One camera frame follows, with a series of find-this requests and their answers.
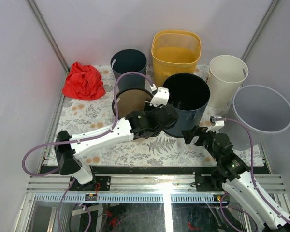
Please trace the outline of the slate blue tapered bin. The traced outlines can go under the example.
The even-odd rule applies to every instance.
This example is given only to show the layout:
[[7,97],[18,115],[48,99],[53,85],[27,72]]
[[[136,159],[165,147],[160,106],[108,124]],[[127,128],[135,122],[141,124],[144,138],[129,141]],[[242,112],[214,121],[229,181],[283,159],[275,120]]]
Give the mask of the slate blue tapered bin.
[[[113,55],[110,65],[116,80],[122,74],[131,71],[146,75],[147,58],[139,50],[125,49]],[[129,74],[118,83],[119,91],[131,88],[145,89],[145,79],[136,74]]]

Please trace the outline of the beige bin with black rim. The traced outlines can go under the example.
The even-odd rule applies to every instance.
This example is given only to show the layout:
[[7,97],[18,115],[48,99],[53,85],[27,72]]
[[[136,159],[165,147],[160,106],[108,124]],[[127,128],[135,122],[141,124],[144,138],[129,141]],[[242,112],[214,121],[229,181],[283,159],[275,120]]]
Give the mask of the beige bin with black rim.
[[133,141],[142,142],[154,133],[144,111],[152,94],[143,89],[127,89],[116,94],[112,102],[113,114],[118,122],[113,133],[108,134],[113,144]]

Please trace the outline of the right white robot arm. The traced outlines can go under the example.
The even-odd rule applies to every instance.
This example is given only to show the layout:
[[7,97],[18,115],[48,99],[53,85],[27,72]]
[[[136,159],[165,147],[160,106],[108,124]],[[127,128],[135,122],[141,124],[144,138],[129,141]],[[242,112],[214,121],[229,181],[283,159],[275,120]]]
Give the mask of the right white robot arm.
[[186,144],[194,137],[217,162],[211,173],[211,186],[230,194],[252,217],[259,232],[290,232],[290,214],[279,206],[257,182],[252,169],[233,151],[229,137],[207,127],[182,131]]

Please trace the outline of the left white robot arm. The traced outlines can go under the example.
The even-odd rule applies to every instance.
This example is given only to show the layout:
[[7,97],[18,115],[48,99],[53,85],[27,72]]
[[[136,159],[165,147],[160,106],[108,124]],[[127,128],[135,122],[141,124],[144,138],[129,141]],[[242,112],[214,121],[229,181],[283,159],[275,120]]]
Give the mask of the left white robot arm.
[[170,105],[160,105],[150,111],[133,111],[116,122],[87,133],[70,135],[66,130],[57,134],[54,151],[61,176],[74,177],[84,190],[92,190],[96,178],[82,157],[107,145],[148,139],[174,126],[178,113]]

